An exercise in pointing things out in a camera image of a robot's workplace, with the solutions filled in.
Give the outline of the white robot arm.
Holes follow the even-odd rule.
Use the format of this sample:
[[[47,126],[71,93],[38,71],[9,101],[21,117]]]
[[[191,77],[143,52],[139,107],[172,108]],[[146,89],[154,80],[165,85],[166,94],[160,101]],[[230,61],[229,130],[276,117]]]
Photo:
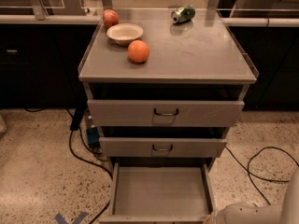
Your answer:
[[[282,204],[233,203],[212,213],[204,224],[299,224],[299,168],[292,174]]]

